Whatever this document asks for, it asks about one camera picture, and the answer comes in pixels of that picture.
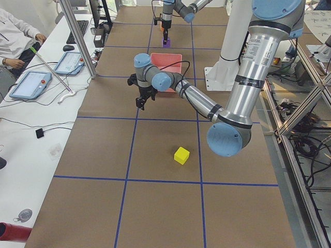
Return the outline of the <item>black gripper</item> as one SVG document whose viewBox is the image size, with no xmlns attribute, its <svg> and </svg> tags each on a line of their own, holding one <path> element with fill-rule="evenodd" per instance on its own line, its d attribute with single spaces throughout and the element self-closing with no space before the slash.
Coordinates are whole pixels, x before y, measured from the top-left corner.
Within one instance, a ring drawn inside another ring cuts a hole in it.
<svg viewBox="0 0 331 248">
<path fill-rule="evenodd" d="M 144 106 L 149 98 L 155 101 L 156 94 L 158 90 L 156 90 L 150 83 L 147 81 L 141 81 L 137 78 L 136 74 L 132 74 L 130 78 L 127 80 L 127 84 L 129 86 L 136 85 L 139 89 L 140 96 L 136 98 L 136 107 L 140 110 L 144 110 Z"/>
<path fill-rule="evenodd" d="M 165 20 L 162 16 L 153 17 L 154 25 L 162 22 L 163 30 L 163 40 L 168 40 L 168 29 L 171 28 L 171 20 Z"/>
</svg>

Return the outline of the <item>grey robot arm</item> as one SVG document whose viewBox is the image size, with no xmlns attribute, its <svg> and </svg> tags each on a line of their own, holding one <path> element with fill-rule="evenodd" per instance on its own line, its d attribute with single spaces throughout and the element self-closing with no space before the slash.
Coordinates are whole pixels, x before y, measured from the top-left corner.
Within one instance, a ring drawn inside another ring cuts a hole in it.
<svg viewBox="0 0 331 248">
<path fill-rule="evenodd" d="M 158 22 L 161 22 L 161 28 L 163 33 L 162 44 L 168 45 L 169 29 L 171 28 L 172 25 L 173 12 L 175 11 L 179 17 L 184 19 L 185 22 L 191 23 L 195 17 L 195 14 L 201 9 L 203 9 L 211 1 L 209 0 L 194 1 L 188 6 L 186 6 L 180 0 L 167 0 L 162 2 L 163 2 L 162 13 L 158 17 L 155 15 L 154 9 L 152 9 L 153 21 L 154 21 L 154 25 L 157 25 Z"/>
<path fill-rule="evenodd" d="M 172 89 L 212 122 L 207 143 L 215 154 L 223 157 L 238 154 L 250 142 L 251 113 L 279 43 L 302 34 L 304 13 L 304 1 L 233 2 L 219 61 L 205 75 L 214 90 L 231 92 L 225 107 L 180 73 L 160 70 L 148 54 L 136 55 L 136 71 L 127 82 L 139 89 L 137 107 L 144 109 L 148 99 Z"/>
</svg>

